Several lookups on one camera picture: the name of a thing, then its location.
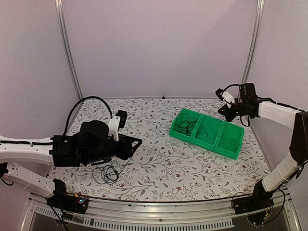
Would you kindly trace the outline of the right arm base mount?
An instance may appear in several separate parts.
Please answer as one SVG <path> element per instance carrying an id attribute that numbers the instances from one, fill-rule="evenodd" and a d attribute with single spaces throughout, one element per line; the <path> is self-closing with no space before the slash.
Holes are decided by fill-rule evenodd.
<path id="1" fill-rule="evenodd" d="M 259 180 L 253 189 L 252 195 L 246 195 L 246 197 L 232 198 L 231 206 L 235 211 L 235 214 L 249 213 L 265 208 L 269 208 L 269 212 L 259 212 L 252 215 L 248 215 L 248 221 L 255 226 L 264 225 L 270 216 L 271 208 L 274 205 L 272 200 L 273 192 L 265 191 L 262 180 Z"/>

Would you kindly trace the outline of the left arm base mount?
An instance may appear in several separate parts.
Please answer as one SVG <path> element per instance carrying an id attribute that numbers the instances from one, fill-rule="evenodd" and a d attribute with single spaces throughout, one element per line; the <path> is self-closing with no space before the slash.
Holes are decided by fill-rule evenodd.
<path id="1" fill-rule="evenodd" d="M 54 190 L 50 198 L 46 198 L 47 205 L 58 208 L 63 211 L 69 211 L 79 214 L 86 214 L 89 204 L 89 197 L 80 192 L 70 195 L 66 191 L 66 185 L 63 181 L 53 179 Z"/>

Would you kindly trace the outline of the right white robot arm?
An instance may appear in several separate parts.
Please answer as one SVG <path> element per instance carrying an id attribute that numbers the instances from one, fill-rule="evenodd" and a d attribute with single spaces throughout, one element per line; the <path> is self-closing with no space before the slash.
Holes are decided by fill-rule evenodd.
<path id="1" fill-rule="evenodd" d="M 283 135 L 270 132 L 267 138 L 276 142 L 275 151 L 283 151 L 275 167 L 254 186 L 249 206 L 259 210 L 267 203 L 265 193 L 274 192 L 292 178 L 298 177 L 308 163 L 308 111 L 271 97 L 259 96 L 253 83 L 231 84 L 216 90 L 224 103 L 219 113 L 231 122 L 235 118 L 264 119 L 282 128 Z"/>

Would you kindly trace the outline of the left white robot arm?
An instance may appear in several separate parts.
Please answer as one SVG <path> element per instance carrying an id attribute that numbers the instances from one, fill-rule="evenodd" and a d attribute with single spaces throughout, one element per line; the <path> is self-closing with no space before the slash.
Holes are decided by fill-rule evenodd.
<path id="1" fill-rule="evenodd" d="M 0 138 L 0 176 L 22 185 L 44 198 L 51 198 L 61 208 L 71 205 L 62 181 L 42 177 L 24 167 L 20 162 L 46 164 L 55 167 L 79 167 L 101 164 L 112 157 L 131 158 L 142 140 L 120 134 L 122 126 L 115 121 L 106 124 L 93 120 L 82 123 L 74 135 L 55 135 L 41 140 L 19 141 Z"/>

